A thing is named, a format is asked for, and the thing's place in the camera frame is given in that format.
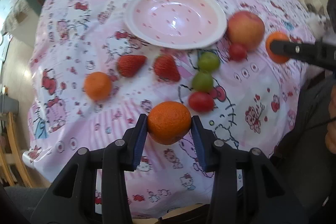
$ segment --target strawberry-patterned bowl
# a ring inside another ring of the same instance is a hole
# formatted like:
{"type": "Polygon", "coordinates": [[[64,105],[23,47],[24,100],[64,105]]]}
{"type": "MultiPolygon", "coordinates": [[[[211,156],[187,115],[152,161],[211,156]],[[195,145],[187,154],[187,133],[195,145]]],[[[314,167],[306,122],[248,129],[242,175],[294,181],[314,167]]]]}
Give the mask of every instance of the strawberry-patterned bowl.
{"type": "Polygon", "coordinates": [[[187,50],[221,39],[226,16],[215,0],[132,0],[125,24],[150,44],[187,50]]]}

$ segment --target orange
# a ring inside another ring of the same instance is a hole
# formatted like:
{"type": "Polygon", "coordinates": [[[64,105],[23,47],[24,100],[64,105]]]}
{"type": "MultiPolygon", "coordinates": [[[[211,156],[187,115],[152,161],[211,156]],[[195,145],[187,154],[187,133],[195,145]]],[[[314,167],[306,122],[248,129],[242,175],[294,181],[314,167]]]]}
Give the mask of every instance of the orange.
{"type": "Polygon", "coordinates": [[[147,129],[154,141],[173,144],[184,137],[191,127],[191,115],[186,106],[167,101],[155,106],[148,115],[147,129]]]}
{"type": "Polygon", "coordinates": [[[101,71],[89,74],[84,80],[84,91],[94,101],[105,100],[111,89],[110,77],[101,71]]]}
{"type": "Polygon", "coordinates": [[[289,41],[289,37],[283,33],[283,32],[273,32],[271,33],[265,42],[265,46],[266,46],[266,51],[268,53],[269,58],[271,58],[271,60],[275,63],[278,64],[283,64],[286,63],[289,58],[287,56],[283,56],[283,55],[278,55],[278,54],[274,54],[271,49],[270,49],[270,44],[273,40],[284,40],[284,41],[289,41]]]}

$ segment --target metal screw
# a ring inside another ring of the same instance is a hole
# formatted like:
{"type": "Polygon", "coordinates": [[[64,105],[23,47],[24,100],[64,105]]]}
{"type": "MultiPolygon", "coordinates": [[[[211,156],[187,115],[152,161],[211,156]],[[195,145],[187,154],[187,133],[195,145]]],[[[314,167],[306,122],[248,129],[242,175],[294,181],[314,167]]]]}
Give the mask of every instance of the metal screw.
{"type": "Polygon", "coordinates": [[[125,144],[125,141],[123,139],[118,139],[115,141],[116,146],[123,146],[125,144]]]}
{"type": "Polygon", "coordinates": [[[78,149],[77,153],[80,155],[84,155],[87,152],[87,149],[85,147],[82,147],[78,149]]]}
{"type": "Polygon", "coordinates": [[[259,156],[261,154],[261,150],[259,148],[252,148],[252,154],[259,156]]]}
{"type": "Polygon", "coordinates": [[[222,140],[215,140],[215,141],[213,142],[213,144],[214,144],[215,146],[221,147],[221,146],[224,145],[224,142],[223,142],[222,140]]]}

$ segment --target hello kitty print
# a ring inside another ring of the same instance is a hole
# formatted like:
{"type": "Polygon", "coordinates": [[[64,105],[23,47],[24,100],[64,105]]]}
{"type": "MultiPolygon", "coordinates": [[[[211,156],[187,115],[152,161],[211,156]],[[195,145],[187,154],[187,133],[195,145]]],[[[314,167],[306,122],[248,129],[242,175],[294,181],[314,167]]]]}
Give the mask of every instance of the hello kitty print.
{"type": "MultiPolygon", "coordinates": [[[[212,46],[190,51],[154,47],[134,36],[123,23],[130,0],[46,0],[30,60],[36,98],[28,113],[30,150],[23,159],[53,181],[80,147],[104,148],[135,126],[163,101],[188,106],[191,81],[198,59],[216,54],[220,68],[212,73],[209,92],[215,108],[199,115],[205,128],[234,149],[259,147],[271,156],[281,138],[293,129],[306,65],[290,60],[273,63],[264,41],[242,62],[228,54],[223,37],[212,46]],[[181,81],[158,79],[155,58],[171,54],[181,81]],[[126,79],[116,68],[125,54],[147,57],[135,77],[126,79]],[[108,99],[91,101],[83,91],[86,75],[105,72],[113,83],[108,99]]],[[[297,0],[216,0],[229,17],[249,10],[265,24],[265,38],[285,32],[294,42],[313,42],[305,25],[307,13],[297,0]]],[[[97,171],[96,211],[101,212],[101,170],[97,171]]],[[[237,175],[241,183],[241,174],[237,175]]],[[[179,142],[163,146],[147,137],[135,172],[125,172],[128,203],[134,218],[161,217],[167,211],[195,203],[209,203],[214,173],[205,173],[188,133],[179,142]]]]}

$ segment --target table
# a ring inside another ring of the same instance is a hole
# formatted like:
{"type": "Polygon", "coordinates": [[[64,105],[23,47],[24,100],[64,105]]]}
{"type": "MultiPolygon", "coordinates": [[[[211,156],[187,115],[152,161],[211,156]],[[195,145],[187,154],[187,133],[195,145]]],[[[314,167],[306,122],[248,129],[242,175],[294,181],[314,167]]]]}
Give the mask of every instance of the table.
{"type": "MultiPolygon", "coordinates": [[[[106,147],[133,127],[141,113],[162,101],[185,103],[191,93],[194,68],[204,50],[177,51],[137,39],[123,23],[129,1],[46,0],[43,6],[30,63],[36,100],[28,114],[31,150],[24,160],[50,181],[78,148],[106,147]],[[152,64],[161,53],[174,56],[179,83],[155,77],[152,64]],[[116,70],[122,54],[142,54],[148,61],[135,77],[126,79],[116,70]],[[92,102],[82,90],[85,75],[94,71],[106,72],[113,81],[105,102],[92,102]]],[[[227,17],[237,10],[257,14],[265,23],[265,38],[280,30],[296,42],[314,41],[305,24],[307,13],[297,0],[216,1],[227,17]]],[[[234,148],[259,147],[271,156],[294,126],[306,65],[295,60],[273,63],[264,41],[239,63],[229,60],[227,49],[225,37],[205,49],[218,55],[221,67],[213,74],[216,108],[200,115],[203,126],[234,148]]],[[[213,173],[200,168],[190,134],[170,146],[148,136],[138,169],[126,172],[125,179],[132,216],[147,218],[209,203],[213,173]]],[[[98,171],[97,211],[100,180],[98,171]]]]}

